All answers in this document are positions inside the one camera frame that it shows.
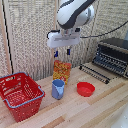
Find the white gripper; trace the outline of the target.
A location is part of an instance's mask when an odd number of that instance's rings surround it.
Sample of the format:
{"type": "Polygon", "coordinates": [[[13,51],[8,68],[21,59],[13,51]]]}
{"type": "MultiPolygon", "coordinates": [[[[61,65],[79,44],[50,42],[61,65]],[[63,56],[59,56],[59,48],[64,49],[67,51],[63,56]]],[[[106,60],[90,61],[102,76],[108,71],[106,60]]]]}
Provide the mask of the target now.
{"type": "MultiPolygon", "coordinates": [[[[58,48],[63,46],[76,45],[80,42],[80,29],[75,30],[52,30],[47,34],[47,46],[50,48],[58,48]]],[[[67,55],[71,54],[71,49],[67,49],[67,55]]],[[[58,50],[55,51],[54,58],[58,57],[58,50]]]]}

